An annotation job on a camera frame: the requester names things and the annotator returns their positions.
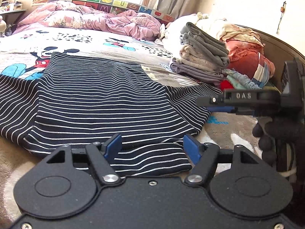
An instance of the bolt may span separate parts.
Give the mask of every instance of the bolt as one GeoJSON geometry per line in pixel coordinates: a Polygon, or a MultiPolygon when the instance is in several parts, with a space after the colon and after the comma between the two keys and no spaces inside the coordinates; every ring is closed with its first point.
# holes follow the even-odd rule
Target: bolt
{"type": "Polygon", "coordinates": [[[284,229],[284,225],[283,224],[276,224],[274,226],[274,229],[284,229]]]}
{"type": "Polygon", "coordinates": [[[202,177],[200,175],[190,175],[188,176],[188,181],[191,183],[200,183],[202,181],[202,177]]]}
{"type": "Polygon", "coordinates": [[[156,181],[150,181],[148,184],[150,186],[156,186],[158,183],[156,181]]]}
{"type": "Polygon", "coordinates": [[[32,226],[28,223],[24,223],[22,224],[21,229],[32,229],[32,226]]]}
{"type": "Polygon", "coordinates": [[[103,179],[107,183],[114,183],[119,179],[119,177],[117,175],[114,175],[114,174],[108,174],[108,175],[105,175],[103,177],[103,179]]]}

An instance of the striped shirt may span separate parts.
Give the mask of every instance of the striped shirt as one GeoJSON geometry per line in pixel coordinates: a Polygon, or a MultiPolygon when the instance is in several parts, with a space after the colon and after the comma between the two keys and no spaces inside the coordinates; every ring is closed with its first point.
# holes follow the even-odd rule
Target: striped shirt
{"type": "Polygon", "coordinates": [[[208,85],[174,88],[151,80],[138,63],[53,53],[36,80],[0,76],[1,136],[44,157],[122,136],[110,164],[121,175],[164,175],[191,168],[185,134],[197,135],[209,111],[195,105],[208,85]]]}

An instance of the folded clothes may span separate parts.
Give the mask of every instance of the folded clothes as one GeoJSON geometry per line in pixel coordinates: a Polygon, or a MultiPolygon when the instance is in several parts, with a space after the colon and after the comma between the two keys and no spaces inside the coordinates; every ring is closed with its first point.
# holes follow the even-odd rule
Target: folded clothes
{"type": "Polygon", "coordinates": [[[173,57],[178,58],[181,49],[180,35],[182,27],[184,27],[187,22],[196,24],[203,18],[204,16],[198,12],[197,14],[181,16],[174,22],[167,24],[164,35],[160,34],[160,40],[163,43],[164,49],[170,52],[173,57]]]}
{"type": "Polygon", "coordinates": [[[202,70],[206,70],[206,71],[214,71],[214,70],[220,71],[221,70],[217,64],[214,64],[214,63],[208,61],[202,53],[197,51],[191,45],[186,44],[186,45],[182,46],[182,48],[180,50],[180,57],[183,59],[186,59],[187,62],[190,62],[190,63],[186,63],[183,59],[181,60],[181,62],[183,62],[184,64],[187,64],[187,65],[193,66],[195,68],[198,68],[198,69],[202,69],[202,70]]]}
{"type": "Polygon", "coordinates": [[[181,29],[180,42],[193,46],[205,59],[220,68],[226,68],[230,63],[225,43],[214,39],[190,22],[181,29]]]}
{"type": "Polygon", "coordinates": [[[174,61],[171,62],[170,68],[177,74],[190,76],[205,83],[214,84],[215,86],[219,86],[220,82],[224,80],[223,74],[221,74],[219,71],[202,71],[189,65],[179,64],[174,61]]]}
{"type": "Polygon", "coordinates": [[[246,75],[243,75],[235,70],[223,69],[222,73],[227,74],[228,76],[231,76],[233,79],[237,80],[246,89],[261,89],[258,85],[256,85],[254,82],[252,82],[246,75]]]}
{"type": "Polygon", "coordinates": [[[235,89],[246,89],[244,86],[240,84],[239,81],[231,77],[230,75],[227,75],[227,80],[229,81],[230,84],[233,85],[235,89]]]}

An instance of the black glove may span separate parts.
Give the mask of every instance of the black glove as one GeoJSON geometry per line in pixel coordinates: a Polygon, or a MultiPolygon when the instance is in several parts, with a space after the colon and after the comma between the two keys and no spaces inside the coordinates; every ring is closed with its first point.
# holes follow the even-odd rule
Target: black glove
{"type": "Polygon", "coordinates": [[[304,183],[305,180],[305,126],[297,120],[289,118],[274,118],[272,122],[265,124],[264,134],[262,127],[259,123],[252,130],[254,137],[260,137],[258,146],[263,151],[262,159],[270,165],[276,161],[277,170],[280,165],[280,153],[274,151],[274,143],[270,137],[273,137],[277,145],[286,143],[294,145],[293,150],[296,156],[296,176],[299,185],[304,183]]]}
{"type": "Polygon", "coordinates": [[[277,170],[280,168],[287,169],[287,161],[281,165],[281,147],[277,147],[277,152],[274,151],[274,141],[279,145],[282,142],[284,152],[286,150],[286,143],[293,144],[294,155],[296,157],[296,181],[292,183],[294,195],[291,203],[285,209],[284,214],[289,217],[294,223],[304,226],[305,225],[305,126],[298,120],[289,118],[274,118],[272,122],[265,124],[264,134],[262,127],[259,123],[252,130],[254,137],[260,137],[258,146],[263,151],[262,159],[270,165],[276,162],[277,170]]]}

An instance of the bed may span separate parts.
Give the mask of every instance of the bed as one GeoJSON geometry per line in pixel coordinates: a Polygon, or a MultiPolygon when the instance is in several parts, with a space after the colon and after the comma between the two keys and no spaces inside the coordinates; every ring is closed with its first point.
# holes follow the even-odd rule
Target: bed
{"type": "MultiPolygon", "coordinates": [[[[118,0],[62,0],[76,5],[104,9],[117,13],[127,9],[148,13],[161,23],[167,24],[173,18],[159,11],[137,4],[118,0]]],[[[0,73],[24,80],[35,80],[42,76],[51,54],[54,52],[75,56],[98,57],[120,62],[139,63],[145,73],[154,81],[172,87],[205,85],[200,81],[173,73],[169,68],[171,54],[153,41],[132,38],[98,30],[41,27],[27,28],[7,38],[0,39],[0,73]]],[[[257,139],[251,130],[256,120],[248,116],[222,113],[212,114],[197,136],[200,142],[215,142],[222,148],[243,144],[252,152],[260,154],[257,139]]],[[[0,227],[7,227],[20,212],[13,199],[13,186],[30,170],[39,158],[25,149],[0,138],[0,227]]]]}

